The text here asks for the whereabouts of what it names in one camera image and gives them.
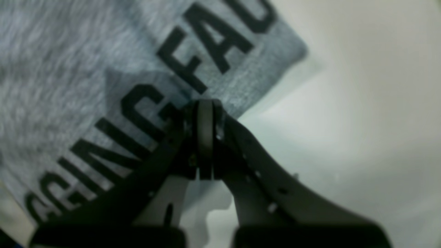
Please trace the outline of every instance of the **gray t-shirt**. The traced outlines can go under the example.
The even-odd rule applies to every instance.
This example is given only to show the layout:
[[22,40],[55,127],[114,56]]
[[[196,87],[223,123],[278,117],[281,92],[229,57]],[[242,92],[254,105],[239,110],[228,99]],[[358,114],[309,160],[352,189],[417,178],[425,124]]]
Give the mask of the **gray t-shirt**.
[[306,54],[266,0],[2,0],[0,34],[0,177],[37,224],[124,180],[191,99],[239,117]]

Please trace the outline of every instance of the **cloth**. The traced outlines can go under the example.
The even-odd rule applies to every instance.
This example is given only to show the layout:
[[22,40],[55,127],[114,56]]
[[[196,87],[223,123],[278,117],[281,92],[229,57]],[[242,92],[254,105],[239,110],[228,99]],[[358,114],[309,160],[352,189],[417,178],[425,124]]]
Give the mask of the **cloth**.
[[239,117],[306,54],[266,0],[3,0],[0,33],[0,178],[35,224],[124,180],[192,99]]

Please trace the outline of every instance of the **heather gray fabric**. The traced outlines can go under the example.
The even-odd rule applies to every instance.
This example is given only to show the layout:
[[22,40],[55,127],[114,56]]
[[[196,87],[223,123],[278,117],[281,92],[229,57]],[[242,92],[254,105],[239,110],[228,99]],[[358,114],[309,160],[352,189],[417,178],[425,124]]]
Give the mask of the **heather gray fabric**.
[[121,161],[145,158],[127,147],[153,151],[170,109],[218,98],[239,117],[306,54],[272,12],[263,0],[0,1],[1,180],[41,223],[131,173]]

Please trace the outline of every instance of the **white surface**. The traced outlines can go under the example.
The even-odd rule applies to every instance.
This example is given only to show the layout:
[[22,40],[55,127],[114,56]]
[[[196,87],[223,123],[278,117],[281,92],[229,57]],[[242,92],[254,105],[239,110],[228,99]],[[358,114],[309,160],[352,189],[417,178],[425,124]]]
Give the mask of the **white surface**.
[[[273,4],[324,69],[241,121],[286,170],[299,172],[301,182],[380,222],[394,247],[440,247],[437,2]],[[289,76],[281,81],[290,82],[297,84]]]

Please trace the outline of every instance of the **screw hole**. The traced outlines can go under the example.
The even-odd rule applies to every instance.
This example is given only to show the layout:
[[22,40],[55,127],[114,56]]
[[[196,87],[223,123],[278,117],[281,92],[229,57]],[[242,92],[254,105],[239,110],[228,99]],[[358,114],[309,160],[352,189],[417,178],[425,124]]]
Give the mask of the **screw hole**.
[[277,191],[278,191],[280,194],[283,194],[283,195],[287,195],[287,194],[288,194],[288,190],[286,190],[286,189],[284,189],[284,188],[278,188]]

